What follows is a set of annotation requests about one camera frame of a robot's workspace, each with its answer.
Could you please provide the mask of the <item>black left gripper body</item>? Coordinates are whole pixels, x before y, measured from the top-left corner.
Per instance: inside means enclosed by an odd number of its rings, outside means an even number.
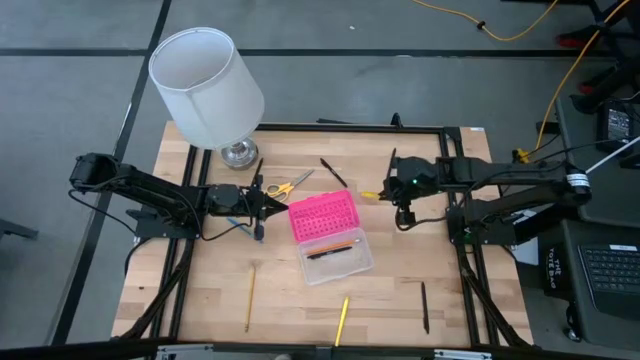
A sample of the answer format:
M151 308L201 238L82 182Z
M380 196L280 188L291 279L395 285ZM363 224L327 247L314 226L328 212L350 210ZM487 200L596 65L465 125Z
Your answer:
M253 238L258 242L262 242L264 238L264 225L262 224L261 215L264 203L264 194L262 192L263 176L260 174L263 161L263 158L259 160L251 184L244 194L244 199L248 204L248 227L253 228Z

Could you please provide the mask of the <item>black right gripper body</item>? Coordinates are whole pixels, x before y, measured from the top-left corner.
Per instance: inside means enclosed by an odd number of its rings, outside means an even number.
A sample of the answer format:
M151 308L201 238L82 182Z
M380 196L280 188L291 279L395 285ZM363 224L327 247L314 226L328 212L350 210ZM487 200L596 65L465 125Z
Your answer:
M438 193L437 167L424 158L398 157L393 149L383 185L393 186L396 201L396 224L422 224L437 222L438 219L417 220L410 210L412 200L429 197Z

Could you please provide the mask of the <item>yellow grey handled scissors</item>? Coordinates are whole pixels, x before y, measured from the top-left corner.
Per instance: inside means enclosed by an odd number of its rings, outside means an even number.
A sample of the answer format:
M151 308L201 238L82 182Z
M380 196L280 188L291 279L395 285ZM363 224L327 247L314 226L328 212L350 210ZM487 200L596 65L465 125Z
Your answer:
M266 189L266 193L269 197L277 201L284 202L289 197L294 188L302 181L306 180L313 172L313 169L308 170L299 177L287 183L270 184Z

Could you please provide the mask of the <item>black pen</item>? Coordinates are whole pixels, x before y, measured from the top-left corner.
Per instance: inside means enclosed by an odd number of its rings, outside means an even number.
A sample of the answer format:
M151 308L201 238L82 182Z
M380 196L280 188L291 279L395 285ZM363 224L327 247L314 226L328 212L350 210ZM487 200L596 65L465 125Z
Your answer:
M344 252L344 251L348 251L348 250L351 250L351 249L352 249L352 246L344 246L344 247L339 247L339 248L335 248L335 249L326 250L326 251L319 252L319 253L314 253L314 254L308 255L306 258L310 259L310 260L315 260L315 259L322 258L324 256L333 255L333 254Z
M338 182L344 187L344 188L348 188L348 184L346 183L346 181L336 172L336 170L334 170L329 163L323 159L320 158L320 163L321 165L326 168L337 180Z
M421 290L421 305L423 311L422 323L423 329L426 334L430 333L430 322L429 322L429 309L428 309L428 301L427 301L427 292L426 292L426 284L425 282L420 283Z

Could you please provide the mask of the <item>orange pencil red eraser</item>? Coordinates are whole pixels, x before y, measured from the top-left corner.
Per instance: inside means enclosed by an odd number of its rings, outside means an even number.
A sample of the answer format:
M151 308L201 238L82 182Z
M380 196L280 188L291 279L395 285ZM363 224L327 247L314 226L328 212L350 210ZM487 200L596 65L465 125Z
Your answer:
M339 242L339 243L335 243L335 244L328 245L328 246L325 246L325 247L321 247L321 248L317 248L317 249L314 249L314 250L310 250L310 251L306 252L305 255L306 256L311 256L311 255L327 252L327 251L338 249L338 248L342 248L342 247L348 247L348 246L352 246L352 245L354 245L354 244L356 244L358 242L360 242L360 239L354 239L354 240Z

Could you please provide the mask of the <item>yellow pencil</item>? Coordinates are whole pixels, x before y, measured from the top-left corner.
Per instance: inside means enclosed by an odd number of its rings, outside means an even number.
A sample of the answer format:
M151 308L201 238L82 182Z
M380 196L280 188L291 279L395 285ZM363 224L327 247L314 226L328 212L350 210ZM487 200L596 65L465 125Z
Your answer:
M254 263L252 263L251 266L250 266L250 271L249 271L248 300L247 300L247 309L246 309L246 315L245 315L245 320L244 320L244 332L245 333L248 333L248 331L250 329L256 274L257 274L256 265Z

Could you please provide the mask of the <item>clear pencil box pink lid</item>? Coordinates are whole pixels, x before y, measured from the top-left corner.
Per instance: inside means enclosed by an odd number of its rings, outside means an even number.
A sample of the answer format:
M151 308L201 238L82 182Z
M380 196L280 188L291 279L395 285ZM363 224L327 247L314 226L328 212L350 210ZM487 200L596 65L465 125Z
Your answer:
M374 267L374 260L361 228L351 193L340 190L313 196L289 205L289 221L297 244L305 282L320 285ZM339 242L360 239L352 249L319 259L307 259L305 253Z

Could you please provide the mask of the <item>blue pen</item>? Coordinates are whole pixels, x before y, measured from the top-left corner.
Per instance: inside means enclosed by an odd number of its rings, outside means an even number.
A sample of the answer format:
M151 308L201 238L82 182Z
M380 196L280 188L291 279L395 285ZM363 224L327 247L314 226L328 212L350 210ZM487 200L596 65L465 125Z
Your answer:
M234 229L242 231L244 234L255 240L254 231L251 225L247 223L241 223L234 218L227 217L226 220L232 225Z

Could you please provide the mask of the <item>white shade silver table lamp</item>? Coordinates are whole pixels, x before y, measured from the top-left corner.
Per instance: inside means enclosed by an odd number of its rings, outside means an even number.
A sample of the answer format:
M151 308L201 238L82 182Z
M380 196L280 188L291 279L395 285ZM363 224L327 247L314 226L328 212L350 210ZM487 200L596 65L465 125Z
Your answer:
M209 27L178 32L154 50L148 71L189 144L218 152L233 170L256 162L251 134L265 100L231 37Z

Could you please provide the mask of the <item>yellow pen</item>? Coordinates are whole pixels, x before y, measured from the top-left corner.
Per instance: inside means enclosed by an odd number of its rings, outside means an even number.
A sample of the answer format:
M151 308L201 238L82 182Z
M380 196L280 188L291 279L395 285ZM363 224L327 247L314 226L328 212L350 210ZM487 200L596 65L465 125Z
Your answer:
M349 305L350 305L350 297L346 296L344 301L343 301L343 305L342 305L342 309L341 309L341 313L340 313L339 324L338 324L338 328L337 328L337 331L336 331L336 337L335 337L335 341L334 341L334 347L339 347L340 346L341 338L342 338L342 334L343 334L344 326L345 326L345 322L346 322L346 317L347 317L347 314L348 314Z

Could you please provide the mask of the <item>white paper sheet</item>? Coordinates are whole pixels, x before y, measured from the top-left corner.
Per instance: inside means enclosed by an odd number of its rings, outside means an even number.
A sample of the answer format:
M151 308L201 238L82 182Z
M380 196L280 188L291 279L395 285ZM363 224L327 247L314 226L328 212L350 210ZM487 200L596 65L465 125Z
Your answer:
M539 265L539 247L537 238L533 238L520 245L512 246L511 253L519 263L532 266Z

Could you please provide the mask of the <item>black tote bag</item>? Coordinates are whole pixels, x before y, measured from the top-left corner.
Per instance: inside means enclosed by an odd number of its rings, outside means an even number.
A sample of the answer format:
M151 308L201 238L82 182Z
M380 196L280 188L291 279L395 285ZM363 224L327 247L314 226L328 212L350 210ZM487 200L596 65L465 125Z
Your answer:
M573 291L566 248L556 244L540 253L543 291L546 296L571 301Z

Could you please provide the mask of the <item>black side table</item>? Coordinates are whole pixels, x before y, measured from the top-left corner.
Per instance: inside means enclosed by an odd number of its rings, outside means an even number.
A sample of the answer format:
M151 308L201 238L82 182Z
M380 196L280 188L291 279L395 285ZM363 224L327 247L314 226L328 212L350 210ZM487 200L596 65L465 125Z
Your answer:
M587 115L569 99L556 105L568 160L583 170L591 184L592 199L577 209L575 220L560 225L569 258L578 336L586 341L614 348L640 351L640 321L626 320L599 312L590 297L578 247L588 244L633 245L640 248L640 160L635 168L624 168L614 157L599 151L596 115Z

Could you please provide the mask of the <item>black stand red feet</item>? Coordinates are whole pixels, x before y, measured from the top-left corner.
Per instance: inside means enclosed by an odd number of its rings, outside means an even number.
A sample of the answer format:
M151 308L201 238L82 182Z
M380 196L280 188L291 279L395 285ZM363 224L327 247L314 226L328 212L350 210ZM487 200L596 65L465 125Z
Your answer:
M594 24L573 32L556 36L562 47L583 50L602 40L616 59L616 65L579 85L580 95L572 95L574 107L582 113L594 113L621 87L629 85L640 91L637 78L640 76L640 50L634 56L626 55L619 40L640 43L640 0L629 0L618 11L625 0L614 0L612 5L601 9L596 0L569 0L589 7Z

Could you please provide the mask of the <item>black aluminium table frame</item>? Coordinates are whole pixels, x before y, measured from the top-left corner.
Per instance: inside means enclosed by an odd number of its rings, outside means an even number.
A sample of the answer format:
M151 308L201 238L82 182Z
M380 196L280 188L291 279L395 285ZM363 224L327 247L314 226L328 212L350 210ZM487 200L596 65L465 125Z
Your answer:
M374 267L310 286L286 214L266 221L262 242L234 229L226 219L210 217L204 223L205 239L194 246L185 290L168 299L161 335L216 348L234 345L274 352L469 348L488 340L483 311L466 311L457 252L446 226L426 222L401 232L395 227L392 205L360 196L381 189L393 149L429 159L454 152L487 158L482 129L267 124L254 138L264 159L266 183L285 183L314 170L291 193L291 201L343 189L352 193ZM447 204L441 194L416 201L413 208L420 220L438 219ZM245 333L252 263L257 274L250 329ZM429 334L422 323L421 282L426 284ZM334 347L346 296L348 314L340 346Z

